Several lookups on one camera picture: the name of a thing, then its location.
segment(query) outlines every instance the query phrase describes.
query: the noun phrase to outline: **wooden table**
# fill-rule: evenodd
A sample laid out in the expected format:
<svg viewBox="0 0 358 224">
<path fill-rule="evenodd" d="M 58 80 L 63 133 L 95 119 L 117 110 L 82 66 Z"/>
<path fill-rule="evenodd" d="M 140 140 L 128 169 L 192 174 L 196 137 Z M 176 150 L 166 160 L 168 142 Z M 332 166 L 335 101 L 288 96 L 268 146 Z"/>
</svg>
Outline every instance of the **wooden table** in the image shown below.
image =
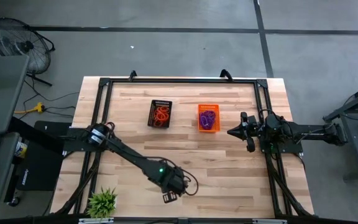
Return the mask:
<svg viewBox="0 0 358 224">
<path fill-rule="evenodd" d="M 91 123 L 99 78 L 84 77 L 73 127 L 85 128 Z M 291 120 L 283 79 L 267 80 L 273 110 Z M 103 99 L 98 122 L 103 112 Z M 173 101 L 168 129 L 147 126 L 152 100 Z M 211 134 L 198 131 L 197 105 L 202 103 L 219 105 L 220 132 Z M 252 85 L 115 83 L 108 121 L 116 124 L 116 136 L 145 156 L 171 159 L 197 177 L 200 189 L 195 196 L 184 195 L 176 202 L 164 204 L 159 187 L 149 182 L 140 169 L 117 154 L 104 152 L 96 192 L 101 187 L 116 188 L 118 198 L 114 217 L 273 217 L 266 163 L 258 140 L 255 139 L 256 151 L 249 153 L 246 143 L 226 133 L 239 124 L 241 111 L 246 111 L 249 116 L 257 115 Z M 62 207 L 76 189 L 83 158 L 83 152 L 76 152 L 63 161 L 51 212 Z M 302 206 L 313 213 L 305 172 L 299 158 L 283 154 L 283 163 L 288 187 Z M 81 210 L 86 205 L 88 189 L 85 189 Z M 192 182 L 188 191 L 194 189 Z M 278 194 L 280 207 L 284 211 L 281 190 Z"/>
</svg>

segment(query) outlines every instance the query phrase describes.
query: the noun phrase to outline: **gray floor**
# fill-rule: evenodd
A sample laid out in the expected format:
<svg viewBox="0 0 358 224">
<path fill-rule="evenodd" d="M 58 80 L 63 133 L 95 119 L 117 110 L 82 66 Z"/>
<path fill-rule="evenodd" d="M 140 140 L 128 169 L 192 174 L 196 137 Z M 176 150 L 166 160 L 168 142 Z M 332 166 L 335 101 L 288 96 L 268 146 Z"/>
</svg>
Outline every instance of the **gray floor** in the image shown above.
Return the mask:
<svg viewBox="0 0 358 224">
<path fill-rule="evenodd" d="M 358 1 L 260 0 L 260 6 L 267 29 L 358 30 Z M 51 26 L 257 28 L 251 0 L 0 0 L 2 16 Z M 226 68 L 235 77 L 266 77 L 258 34 L 42 34 L 57 48 L 43 75 L 54 86 L 36 85 L 49 98 L 78 91 L 85 75 L 128 75 L 131 70 L 139 75 L 214 77 Z M 323 124 L 324 115 L 358 90 L 358 36 L 268 35 L 267 42 L 274 76 L 285 79 L 297 123 Z M 17 108 L 32 95 L 25 86 Z M 48 106 L 75 105 L 76 100 L 70 96 Z M 51 114 L 31 114 L 24 120 L 34 124 L 40 119 L 70 121 Z M 358 221 L 358 181 L 342 181 L 344 174 L 358 170 L 354 152 L 322 142 L 302 145 L 315 214 Z M 0 217 L 40 215 L 50 195 L 27 192 L 18 207 L 1 205 Z"/>
</svg>

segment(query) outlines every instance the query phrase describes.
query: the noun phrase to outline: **green plant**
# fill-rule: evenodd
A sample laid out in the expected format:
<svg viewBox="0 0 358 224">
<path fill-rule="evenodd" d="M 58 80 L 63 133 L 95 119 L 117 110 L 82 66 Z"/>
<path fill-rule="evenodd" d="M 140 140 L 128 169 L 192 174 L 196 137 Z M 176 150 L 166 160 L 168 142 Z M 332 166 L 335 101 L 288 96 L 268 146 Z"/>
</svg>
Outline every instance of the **green plant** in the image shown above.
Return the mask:
<svg viewBox="0 0 358 224">
<path fill-rule="evenodd" d="M 92 218 L 108 218 L 110 214 L 116 209 L 116 197 L 114 190 L 110 191 L 110 188 L 103 190 L 98 194 L 93 194 L 89 199 L 89 207 L 86 214 Z"/>
</svg>

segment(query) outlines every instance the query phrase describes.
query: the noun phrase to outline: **black fan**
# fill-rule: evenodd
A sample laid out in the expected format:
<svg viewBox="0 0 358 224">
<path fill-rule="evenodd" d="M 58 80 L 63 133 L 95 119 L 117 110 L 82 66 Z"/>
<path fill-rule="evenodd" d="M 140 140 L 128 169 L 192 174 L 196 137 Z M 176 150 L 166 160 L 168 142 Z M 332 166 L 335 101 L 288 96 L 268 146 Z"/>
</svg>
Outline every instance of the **black fan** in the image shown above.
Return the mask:
<svg viewBox="0 0 358 224">
<path fill-rule="evenodd" d="M 49 49 L 45 41 L 51 43 Z M 32 30 L 29 25 L 17 19 L 0 18 L 0 54 L 2 56 L 28 55 L 30 57 L 27 75 L 44 84 L 52 86 L 35 75 L 45 72 L 50 65 L 50 53 L 54 44 Z"/>
</svg>

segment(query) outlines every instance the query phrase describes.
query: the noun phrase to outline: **black box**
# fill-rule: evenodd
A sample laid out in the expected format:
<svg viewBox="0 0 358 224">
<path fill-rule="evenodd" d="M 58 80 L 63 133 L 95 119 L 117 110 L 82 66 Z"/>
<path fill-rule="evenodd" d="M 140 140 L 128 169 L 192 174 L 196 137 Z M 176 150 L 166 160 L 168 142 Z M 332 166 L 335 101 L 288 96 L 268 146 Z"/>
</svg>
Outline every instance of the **black box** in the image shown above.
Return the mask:
<svg viewBox="0 0 358 224">
<path fill-rule="evenodd" d="M 159 107 L 167 107 L 168 108 L 168 119 L 160 124 L 161 121 L 155 119 L 155 113 Z M 169 128 L 169 122 L 171 120 L 171 112 L 172 112 L 172 101 L 165 100 L 152 100 L 152 104 L 150 106 L 149 113 L 149 122 L 148 126 L 153 128 Z"/>
</svg>

